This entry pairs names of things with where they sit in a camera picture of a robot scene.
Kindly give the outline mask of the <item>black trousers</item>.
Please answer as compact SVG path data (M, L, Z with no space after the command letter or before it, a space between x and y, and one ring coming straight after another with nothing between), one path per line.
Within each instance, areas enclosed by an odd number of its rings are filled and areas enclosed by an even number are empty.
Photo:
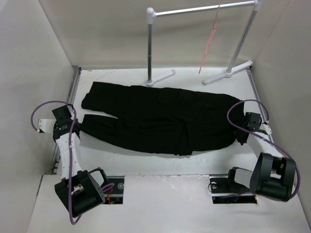
M227 94L94 82L81 131L127 150L191 155L235 142L244 104Z

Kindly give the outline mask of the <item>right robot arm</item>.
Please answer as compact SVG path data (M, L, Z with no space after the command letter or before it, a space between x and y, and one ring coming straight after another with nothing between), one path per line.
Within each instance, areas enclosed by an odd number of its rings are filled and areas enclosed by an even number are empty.
M287 202L292 198L296 163L284 157L269 141L271 128L261 122L260 114L247 112L244 122L235 131L236 140L247 144L257 157L253 170L233 167L225 180L226 188L237 192L242 186L251 193L272 200Z

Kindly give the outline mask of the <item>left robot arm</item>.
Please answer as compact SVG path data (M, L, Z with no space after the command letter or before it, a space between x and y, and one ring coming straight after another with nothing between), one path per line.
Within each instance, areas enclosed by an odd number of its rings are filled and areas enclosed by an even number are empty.
M94 179L80 166L80 125L76 116L71 114L70 106L52 110L56 119L53 139L59 148L62 171L61 182L54 189L69 217L75 219L105 203L104 193L109 188L109 181L101 176Z

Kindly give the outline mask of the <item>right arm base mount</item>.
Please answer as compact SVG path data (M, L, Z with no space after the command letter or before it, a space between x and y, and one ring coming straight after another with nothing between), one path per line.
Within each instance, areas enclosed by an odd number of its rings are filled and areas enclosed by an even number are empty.
M242 184L229 183L227 176L210 176L208 190L213 204L257 204L256 195Z

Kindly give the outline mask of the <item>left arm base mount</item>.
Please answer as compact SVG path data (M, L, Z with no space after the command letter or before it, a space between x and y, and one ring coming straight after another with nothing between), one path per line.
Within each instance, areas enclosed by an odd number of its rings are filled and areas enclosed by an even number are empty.
M101 188L104 193L104 204L123 204L124 176L110 176Z

